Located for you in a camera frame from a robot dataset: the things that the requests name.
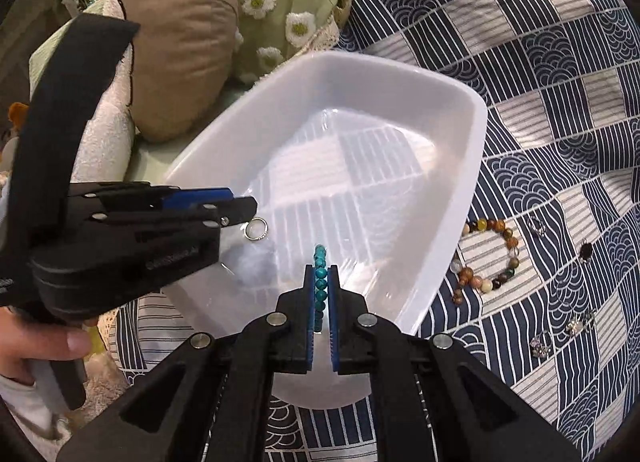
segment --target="daisy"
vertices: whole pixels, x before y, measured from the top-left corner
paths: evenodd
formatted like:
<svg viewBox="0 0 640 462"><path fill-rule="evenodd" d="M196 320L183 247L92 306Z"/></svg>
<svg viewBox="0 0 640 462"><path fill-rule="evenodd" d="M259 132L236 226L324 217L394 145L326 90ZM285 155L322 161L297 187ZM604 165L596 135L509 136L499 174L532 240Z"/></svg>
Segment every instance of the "daisy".
<svg viewBox="0 0 640 462"><path fill-rule="evenodd" d="M243 0L242 11L256 20L261 20L276 7L276 0Z"/></svg>
<svg viewBox="0 0 640 462"><path fill-rule="evenodd" d="M258 48L256 51L260 67L265 72L271 72L279 64L284 62L282 53L277 48Z"/></svg>
<svg viewBox="0 0 640 462"><path fill-rule="evenodd" d="M242 44L244 44L244 36L242 36L238 28L236 28L236 44L234 46L234 52L238 52Z"/></svg>
<svg viewBox="0 0 640 462"><path fill-rule="evenodd" d="M305 45L316 32L316 17L311 13L289 13L285 22L287 41L296 48Z"/></svg>

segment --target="sleeve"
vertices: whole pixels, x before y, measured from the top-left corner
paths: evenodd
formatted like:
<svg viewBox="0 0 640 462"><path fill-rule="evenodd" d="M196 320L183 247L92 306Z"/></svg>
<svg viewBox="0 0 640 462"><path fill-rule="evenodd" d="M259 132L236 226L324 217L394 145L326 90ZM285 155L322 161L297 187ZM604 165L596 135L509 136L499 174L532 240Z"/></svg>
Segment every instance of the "sleeve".
<svg viewBox="0 0 640 462"><path fill-rule="evenodd" d="M59 418L49 411L35 386L25 386L0 376L0 396L29 441L47 462L54 462L70 437L66 418Z"/></svg>

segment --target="navy and white patterned fabric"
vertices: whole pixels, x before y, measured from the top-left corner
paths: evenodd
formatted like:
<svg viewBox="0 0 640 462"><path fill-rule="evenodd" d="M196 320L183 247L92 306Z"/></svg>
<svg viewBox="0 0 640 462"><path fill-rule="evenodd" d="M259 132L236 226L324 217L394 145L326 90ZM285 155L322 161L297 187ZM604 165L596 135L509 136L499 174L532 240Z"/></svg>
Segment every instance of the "navy and white patterned fabric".
<svg viewBox="0 0 640 462"><path fill-rule="evenodd" d="M505 219L520 267L503 291L468 291L458 308L447 274L420 335L452 333L592 458L640 392L640 30L623 1L353 0L339 47L437 70L486 101L469 216ZM486 277L505 259L494 233L466 236L459 255ZM570 337L587 309L594 325ZM529 342L543 331L553 340L541 361ZM121 309L111 350L132 381L190 333L153 295ZM266 449L271 462L374 461L370 402L274 400Z"/></svg>

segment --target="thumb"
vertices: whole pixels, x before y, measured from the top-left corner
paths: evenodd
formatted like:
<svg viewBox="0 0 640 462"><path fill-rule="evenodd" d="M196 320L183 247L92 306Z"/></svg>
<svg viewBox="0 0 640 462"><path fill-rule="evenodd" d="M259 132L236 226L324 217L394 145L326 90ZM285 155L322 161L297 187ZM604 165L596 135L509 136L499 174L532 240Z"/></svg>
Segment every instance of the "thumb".
<svg viewBox="0 0 640 462"><path fill-rule="evenodd" d="M17 358L68 361L80 359L91 351L91 337L80 328L29 323L22 319L18 319L16 325L12 337L4 341L7 350Z"/></svg>

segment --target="tan cushion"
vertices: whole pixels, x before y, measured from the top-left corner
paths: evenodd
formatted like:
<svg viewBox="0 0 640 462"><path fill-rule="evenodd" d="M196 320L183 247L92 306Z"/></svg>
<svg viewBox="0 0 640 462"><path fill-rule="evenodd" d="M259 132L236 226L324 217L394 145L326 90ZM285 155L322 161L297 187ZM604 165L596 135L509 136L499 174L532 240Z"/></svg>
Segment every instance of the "tan cushion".
<svg viewBox="0 0 640 462"><path fill-rule="evenodd" d="M186 132L231 66L237 0L121 0L141 25L133 41L131 116L150 141Z"/></svg>

